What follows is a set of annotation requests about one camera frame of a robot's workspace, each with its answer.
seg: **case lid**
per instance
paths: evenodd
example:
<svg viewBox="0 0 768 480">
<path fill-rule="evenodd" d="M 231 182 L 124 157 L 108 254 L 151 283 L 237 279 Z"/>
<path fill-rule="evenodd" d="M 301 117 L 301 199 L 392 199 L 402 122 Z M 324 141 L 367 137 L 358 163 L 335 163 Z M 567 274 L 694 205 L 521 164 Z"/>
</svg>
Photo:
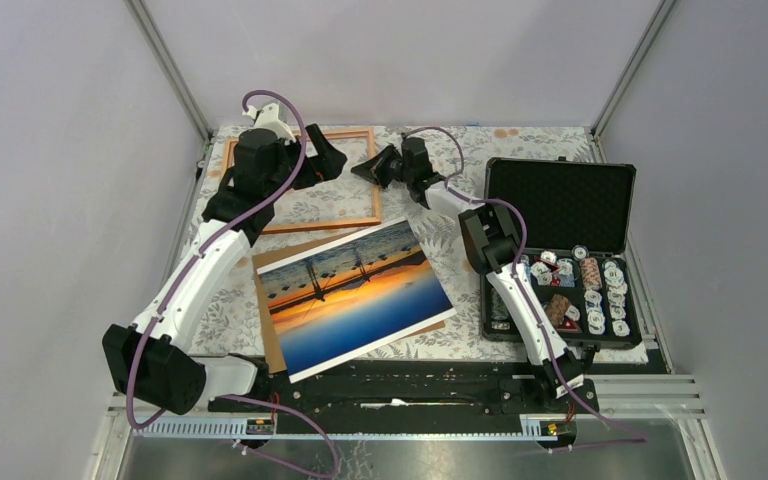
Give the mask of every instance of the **case lid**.
<svg viewBox="0 0 768 480">
<path fill-rule="evenodd" d="M 492 158 L 485 195 L 519 209 L 528 248 L 584 245 L 617 254 L 625 250 L 636 172 L 633 165 Z"/>
</svg>

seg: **cable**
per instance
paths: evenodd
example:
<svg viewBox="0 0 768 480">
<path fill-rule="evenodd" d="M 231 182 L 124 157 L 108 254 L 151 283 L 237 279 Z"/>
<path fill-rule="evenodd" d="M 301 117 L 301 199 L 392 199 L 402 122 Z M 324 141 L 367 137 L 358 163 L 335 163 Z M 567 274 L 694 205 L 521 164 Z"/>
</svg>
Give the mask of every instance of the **cable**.
<svg viewBox="0 0 768 480">
<path fill-rule="evenodd" d="M 519 288 L 520 293 L 525 298 L 526 303 L 528 303 L 529 310 L 531 310 L 531 313 L 532 313 L 532 315 L 534 315 L 534 318 L 537 319 L 537 326 L 540 327 L 540 333 L 543 334 L 543 340 L 546 342 L 546 346 L 549 349 L 549 359 L 552 361 L 552 368 L 555 370 L 555 375 L 557 375 L 558 380 L 560 380 L 560 382 L 561 382 L 561 385 L 563 385 L 564 388 L 566 388 L 567 393 L 572 397 L 572 399 L 575 400 L 579 405 L 581 405 L 585 410 L 587 410 L 591 415 L 593 415 L 594 417 L 598 418 L 599 420 L 601 420 L 601 421 L 603 421 L 605 423 L 611 424 L 611 425 L 615 426 L 617 429 L 622 430 L 623 432 L 628 433 L 628 434 L 632 435 L 633 437 L 635 437 L 635 438 L 624 438 L 624 439 L 619 439 L 619 440 L 606 440 L 606 441 L 600 441 L 600 442 L 584 443 L 584 444 L 580 444 L 580 445 L 570 446 L 570 448 L 568 448 L 568 449 L 563 449 L 563 450 L 559 449 L 558 451 L 562 452 L 562 451 L 581 450 L 581 449 L 585 449 L 585 448 L 605 447 L 605 446 L 608 446 L 608 445 L 629 444 L 629 443 L 645 443 L 645 442 L 648 442 L 649 441 L 649 436 L 646 435 L 644 432 L 641 432 L 641 431 L 633 429 L 633 428 L 631 428 L 629 426 L 623 425 L 622 423 L 620 423 L 620 422 L 618 422 L 616 420 L 610 419 L 610 418 L 602 415 L 601 413 L 596 411 L 593 407 L 591 407 L 589 404 L 587 404 L 584 400 L 582 400 L 581 397 L 579 397 L 578 394 L 576 394 L 573 391 L 573 389 L 572 389 L 572 387 L 570 387 L 569 383 L 567 383 L 567 380 L 564 378 L 563 373 L 561 373 L 561 367 L 558 365 L 558 361 L 555 359 L 555 352 L 552 349 L 552 342 L 549 339 L 549 333 L 546 331 L 546 325 L 543 323 L 543 320 L 540 318 L 538 310 L 536 309 L 534 303 L 531 301 L 531 299 L 529 298 L 528 294 L 526 293 L 525 286 L 523 285 L 522 280 L 517 275 L 517 272 L 516 272 L 516 269 L 515 269 L 515 266 L 518 263 L 518 259 L 522 258 L 522 254 L 525 251 L 525 243 L 526 243 L 526 239 L 528 237 L 528 233 L 527 233 L 527 229 L 526 229 L 526 225 L 525 225 L 525 219 L 522 217 L 522 214 L 519 212 L 519 210 L 516 207 L 514 207 L 513 205 L 511 205 L 510 203 L 508 203 L 508 202 L 506 202 L 504 200 L 500 200 L 500 199 L 497 199 L 497 198 L 473 199 L 473 198 L 467 197 L 466 195 L 463 195 L 462 193 L 458 192 L 457 190 L 455 190 L 453 188 L 449 188 L 448 180 L 450 178 L 454 177 L 455 175 L 459 175 L 459 174 L 463 173 L 463 171 L 464 171 L 465 159 L 464 159 L 464 155 L 463 155 L 463 149 L 461 149 L 461 146 L 458 143 L 457 139 L 455 139 L 454 135 L 452 135 L 451 133 L 447 132 L 445 129 L 443 129 L 441 127 L 422 127 L 422 128 L 417 128 L 417 129 L 411 130 L 405 136 L 410 136 L 410 135 L 412 135 L 414 133 L 422 132 L 422 131 L 425 131 L 425 130 L 436 130 L 436 131 L 440 131 L 440 132 L 445 133 L 450 139 L 452 139 L 453 142 L 455 142 L 455 145 L 458 148 L 458 154 L 461 157 L 461 167 L 455 173 L 453 173 L 452 175 L 449 175 L 448 177 L 446 177 L 446 182 L 444 183 L 444 186 L 445 186 L 446 190 L 449 193 L 451 193 L 455 197 L 457 197 L 457 198 L 459 198 L 459 199 L 461 199 L 463 201 L 466 201 L 468 203 L 471 203 L 471 204 L 490 203 L 490 204 L 495 204 L 495 205 L 501 205 L 501 206 L 507 208 L 508 210 L 510 210 L 511 213 L 514 214 L 514 216 L 516 217 L 517 221 L 519 222 L 520 228 L 522 229 L 522 239 L 520 240 L 519 248 L 517 249 L 516 256 L 514 257 L 514 259 L 517 260 L 517 261 L 514 261 L 514 262 L 511 263 L 511 275 L 514 278 L 514 282 L 517 284 L 517 287 Z"/>
<path fill-rule="evenodd" d="M 154 415 L 151 416 L 147 421 L 143 423 L 137 422 L 136 417 L 134 416 L 134 388 L 135 384 L 137 382 L 137 370 L 140 366 L 140 360 L 143 356 L 143 350 L 145 350 L 146 343 L 148 342 L 149 337 L 151 336 L 152 330 L 154 330 L 154 327 L 158 324 L 158 322 L 163 320 L 163 312 L 166 311 L 166 307 L 169 305 L 169 302 L 172 300 L 172 297 L 175 295 L 175 293 L 178 292 L 178 288 L 181 287 L 181 284 L 184 282 L 184 279 L 187 278 L 187 275 L 190 273 L 190 271 L 195 266 L 196 262 L 198 262 L 202 257 L 204 257 L 204 252 L 207 251 L 208 248 L 215 242 L 219 237 L 224 235 L 226 232 L 234 228 L 235 226 L 239 225 L 241 222 L 244 222 L 246 219 L 254 215 L 255 213 L 261 211 L 268 205 L 271 205 L 275 202 L 275 200 L 278 199 L 278 197 L 281 196 L 285 191 L 287 191 L 290 186 L 293 184 L 293 181 L 296 179 L 296 177 L 299 174 L 299 171 L 302 169 L 302 164 L 304 163 L 304 157 L 305 157 L 305 150 L 307 148 L 307 131 L 304 128 L 304 121 L 302 121 L 302 116 L 299 113 L 298 110 L 296 110 L 296 107 L 293 106 L 292 103 L 290 103 L 289 100 L 282 97 L 281 95 L 278 95 L 275 92 L 271 92 L 269 90 L 253 90 L 249 93 L 247 93 L 243 97 L 243 111 L 248 110 L 248 101 L 251 99 L 251 97 L 257 96 L 257 95 L 266 95 L 269 97 L 272 97 L 287 106 L 287 108 L 290 109 L 290 112 L 293 113 L 293 116 L 296 118 L 296 123 L 299 125 L 299 131 L 301 132 L 299 143 L 301 144 L 301 148 L 299 149 L 299 159 L 296 161 L 296 166 L 293 168 L 293 171 L 290 173 L 290 176 L 287 177 L 287 180 L 284 181 L 284 183 L 278 187 L 277 190 L 275 190 L 275 193 L 267 197 L 262 202 L 258 203 L 239 217 L 235 218 L 234 220 L 231 220 L 227 225 L 220 228 L 216 231 L 213 235 L 208 237 L 208 239 L 202 244 L 201 247 L 198 249 L 198 253 L 194 254 L 192 257 L 190 257 L 189 260 L 187 260 L 187 263 L 184 265 L 184 268 L 181 269 L 181 272 L 178 273 L 178 276 L 175 277 L 175 280 L 172 282 L 172 284 L 169 286 L 169 289 L 166 291 L 166 295 L 163 296 L 163 299 L 160 301 L 160 303 L 157 306 L 157 314 L 151 318 L 148 325 L 146 325 L 146 329 L 142 334 L 142 337 L 140 338 L 140 341 L 137 343 L 137 349 L 134 351 L 134 358 L 131 360 L 131 369 L 128 372 L 128 385 L 125 388 L 125 414 L 128 417 L 128 423 L 131 424 L 131 427 L 133 427 L 135 430 L 141 430 L 152 423 L 154 423 L 155 420 L 160 418 L 161 415 L 163 415 L 163 412 L 165 412 L 164 409 L 158 410 Z"/>
<path fill-rule="evenodd" d="M 331 440 L 330 438 L 328 438 L 328 435 L 325 433 L 325 430 L 323 430 L 322 427 L 317 425 L 316 422 L 311 420 L 304 413 L 302 413 L 302 412 L 300 412 L 300 411 L 298 411 L 298 410 L 296 410 L 294 408 L 287 407 L 287 406 L 284 406 L 284 405 L 278 405 L 276 403 L 263 402 L 263 401 L 260 401 L 260 400 L 255 400 L 254 398 L 242 397 L 242 396 L 239 396 L 239 395 L 222 395 L 219 398 L 224 398 L 226 400 L 232 400 L 232 401 L 235 401 L 235 402 L 249 403 L 249 404 L 257 405 L 257 406 L 260 406 L 260 407 L 274 408 L 276 410 L 282 410 L 284 412 L 290 413 L 292 415 L 295 415 L 295 416 L 301 418 L 302 420 L 305 421 L 305 423 L 307 423 L 308 425 L 313 427 L 313 429 L 316 430 L 316 433 L 318 433 L 319 436 L 321 436 L 325 440 L 325 443 L 328 444 L 328 449 L 331 451 L 331 458 L 334 460 L 334 470 L 332 470 L 330 473 L 314 472 L 313 470 L 308 470 L 308 469 L 306 469 L 304 467 L 300 467 L 300 466 L 298 466 L 296 464 L 288 462 L 287 460 L 284 460 L 283 458 L 276 457 L 275 455 L 272 455 L 272 454 L 269 454 L 269 453 L 266 453 L 266 452 L 261 452 L 260 450 L 245 449 L 245 447 L 244 447 L 243 453 L 251 452 L 254 455 L 257 455 L 258 457 L 262 457 L 262 458 L 265 458 L 267 460 L 271 460 L 271 461 L 273 461 L 275 463 L 281 464 L 281 465 L 283 465 L 283 466 L 285 466 L 287 468 L 290 468 L 292 470 L 295 470 L 295 471 L 297 471 L 299 473 L 303 473 L 305 475 L 310 475 L 311 477 L 316 477 L 316 478 L 335 478 L 337 475 L 340 474 L 340 458 L 337 455 L 337 447 L 336 447 L 336 445 L 334 445 L 334 441 Z"/>
</svg>

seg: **blue gradient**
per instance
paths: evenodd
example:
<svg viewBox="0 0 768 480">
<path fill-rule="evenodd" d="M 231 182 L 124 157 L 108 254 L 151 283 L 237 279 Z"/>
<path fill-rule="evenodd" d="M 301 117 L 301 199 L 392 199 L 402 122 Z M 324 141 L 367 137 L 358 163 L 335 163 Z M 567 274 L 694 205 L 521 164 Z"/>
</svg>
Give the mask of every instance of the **blue gradient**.
<svg viewBox="0 0 768 480">
<path fill-rule="evenodd" d="M 375 342 L 452 308 L 432 270 L 375 301 L 279 336 L 290 375 Z"/>
</svg>

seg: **black case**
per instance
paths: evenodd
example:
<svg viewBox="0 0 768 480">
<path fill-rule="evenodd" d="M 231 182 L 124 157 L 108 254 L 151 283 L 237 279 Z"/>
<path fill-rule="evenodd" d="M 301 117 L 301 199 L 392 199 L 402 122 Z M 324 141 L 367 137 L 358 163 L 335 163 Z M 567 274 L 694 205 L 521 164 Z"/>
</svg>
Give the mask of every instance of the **black case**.
<svg viewBox="0 0 768 480">
<path fill-rule="evenodd" d="M 636 172 L 633 165 L 497 157 L 487 163 L 484 194 L 487 198 L 506 200 L 522 213 L 528 229 L 525 253 L 532 264 L 533 258 L 544 250 L 553 251 L 561 258 L 572 258 L 573 247 L 584 245 L 590 256 L 599 261 L 600 275 L 602 263 L 611 259 L 619 265 L 626 283 L 629 283 L 626 263 L 616 256 L 625 250 Z M 599 293 L 602 295 L 606 328 L 603 335 L 591 334 L 584 318 L 584 287 L 581 285 L 579 264 L 573 260 L 573 265 L 577 278 L 575 287 L 540 286 L 533 281 L 533 277 L 529 278 L 541 303 L 548 302 L 558 293 L 569 298 L 581 312 L 581 332 L 559 331 L 558 334 L 568 344 L 576 346 L 631 348 L 638 345 L 642 338 L 631 285 L 625 306 L 625 321 L 631 333 L 626 337 L 614 335 L 607 308 L 605 279 L 602 278 L 603 290 Z M 507 319 L 509 329 L 491 328 L 492 288 L 486 278 L 481 279 L 482 336 L 488 340 L 522 342 L 510 317 Z"/>
</svg>

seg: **floral tablecloth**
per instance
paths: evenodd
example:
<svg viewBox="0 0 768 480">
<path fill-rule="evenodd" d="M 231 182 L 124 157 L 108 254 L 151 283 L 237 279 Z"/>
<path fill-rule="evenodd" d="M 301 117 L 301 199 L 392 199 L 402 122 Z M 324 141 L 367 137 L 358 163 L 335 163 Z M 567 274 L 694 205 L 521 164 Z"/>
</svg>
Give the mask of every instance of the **floral tablecloth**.
<svg viewBox="0 0 768 480">
<path fill-rule="evenodd" d="M 245 128 L 226 126 L 219 130 L 192 214 L 186 237 L 188 240 L 192 239 L 201 222 L 201 212 L 207 200 L 218 188 L 225 142 L 228 138 L 239 136 Z M 323 130 L 329 128 L 344 127 L 323 127 Z M 374 127 L 376 151 L 388 143 L 398 145 L 399 134 L 407 130 L 407 127 Z M 451 127 L 449 130 L 463 146 L 466 156 L 464 175 L 454 179 L 453 184 L 476 195 L 480 195 L 484 189 L 485 164 L 492 157 L 555 160 L 563 155 L 571 161 L 591 161 L 583 128 Z M 435 169 L 443 174 L 453 171 L 458 156 L 451 140 L 437 132 L 423 132 L 420 135 L 426 139 Z M 359 155 L 355 159 L 350 155 L 350 162 L 366 158 L 365 153 Z M 348 174 L 348 169 L 345 169 L 344 175 Z M 276 203 L 276 210 L 280 207 L 276 218 L 280 217 L 281 223 L 292 220 L 305 222 L 310 221 L 308 214 L 312 209 L 324 211 L 324 214 L 331 216 L 335 215 L 333 211 L 338 212 L 336 215 L 339 216 L 339 212 L 345 212 L 343 215 L 346 215 L 369 209 L 369 197 L 359 194 L 357 189 L 335 188 L 331 183 L 314 188 L 318 193 L 305 194 L 306 197 L 297 196 L 292 200 L 284 198 Z M 481 337 L 479 278 L 467 263 L 457 225 L 413 203 L 401 185 L 391 185 L 381 192 L 381 208 L 383 221 L 407 217 L 458 313 L 446 320 L 442 329 L 393 342 L 361 358 L 525 361 L 525 349 L 521 344 L 491 342 Z M 252 248 L 251 255 L 353 230 L 356 229 L 262 235 Z M 231 270 L 197 327 L 190 354 L 263 354 L 253 275 L 250 258 L 244 258 Z M 631 350 L 603 350 L 597 354 L 596 362 L 646 363 L 646 349 L 641 344 Z"/>
</svg>

